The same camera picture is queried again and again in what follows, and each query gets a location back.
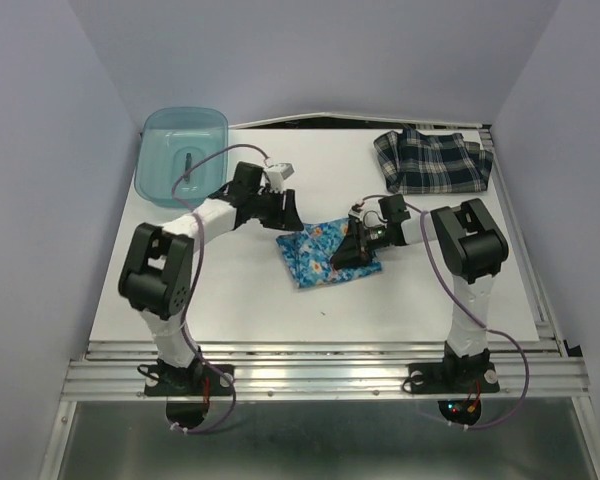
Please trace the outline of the blue floral skirt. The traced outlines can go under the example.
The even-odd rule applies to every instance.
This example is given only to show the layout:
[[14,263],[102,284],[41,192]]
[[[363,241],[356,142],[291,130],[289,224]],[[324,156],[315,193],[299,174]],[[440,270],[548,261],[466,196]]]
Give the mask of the blue floral skirt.
[[382,272],[377,259],[363,267],[336,270],[331,257],[348,231],[346,218],[305,224],[304,229],[276,238],[276,244],[292,280],[299,289],[341,284]]

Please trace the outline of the navy plaid pleated skirt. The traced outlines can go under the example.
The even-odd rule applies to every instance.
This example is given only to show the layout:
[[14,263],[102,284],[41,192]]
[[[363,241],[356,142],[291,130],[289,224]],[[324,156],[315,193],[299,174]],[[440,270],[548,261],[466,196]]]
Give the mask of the navy plaid pleated skirt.
[[392,194],[469,194],[488,190],[493,154],[460,133],[389,131],[373,141],[386,189]]

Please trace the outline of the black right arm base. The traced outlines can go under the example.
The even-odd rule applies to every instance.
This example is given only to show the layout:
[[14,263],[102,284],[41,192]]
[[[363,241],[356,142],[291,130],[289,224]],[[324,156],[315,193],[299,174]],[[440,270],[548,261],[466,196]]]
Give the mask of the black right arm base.
[[465,394],[473,388],[481,393],[500,391],[488,349],[477,355],[463,357],[449,350],[440,361],[410,363],[407,370],[402,389],[414,395]]

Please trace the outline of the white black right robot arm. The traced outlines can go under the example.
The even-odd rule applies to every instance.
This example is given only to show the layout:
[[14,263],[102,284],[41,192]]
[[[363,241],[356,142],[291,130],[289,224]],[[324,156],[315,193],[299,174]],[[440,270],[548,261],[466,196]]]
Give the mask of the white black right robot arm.
[[405,384],[413,394],[462,393],[482,388],[500,390],[487,342],[487,312],[495,276],[508,259],[504,234],[479,199],[457,207],[422,211],[400,194],[378,195],[382,222],[367,226],[363,201],[351,207],[347,232],[330,258],[336,270],[366,267],[373,254],[388,247],[438,242],[453,286],[443,290],[453,302],[452,323],[442,360],[411,363]]

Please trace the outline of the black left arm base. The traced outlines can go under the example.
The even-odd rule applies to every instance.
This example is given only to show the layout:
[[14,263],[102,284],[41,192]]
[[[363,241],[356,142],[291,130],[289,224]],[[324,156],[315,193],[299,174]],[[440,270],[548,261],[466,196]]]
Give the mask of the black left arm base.
[[235,367],[220,364],[216,369],[220,373],[208,365],[176,368],[164,362],[136,367],[144,378],[144,395],[147,397],[230,397],[232,393],[227,378],[234,377]]

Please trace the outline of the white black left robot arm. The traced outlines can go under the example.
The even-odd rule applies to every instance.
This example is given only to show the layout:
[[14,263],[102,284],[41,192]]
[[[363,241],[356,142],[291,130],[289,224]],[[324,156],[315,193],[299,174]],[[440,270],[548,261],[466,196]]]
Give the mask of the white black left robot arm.
[[204,260],[207,243],[253,219],[268,229],[303,229],[295,191],[284,187],[293,173],[289,163],[261,167],[240,162],[231,181],[191,212],[160,226],[136,227],[118,292],[139,312],[157,347],[156,364],[139,368],[155,387],[190,394],[202,384],[207,367],[186,314],[201,274],[193,261]]

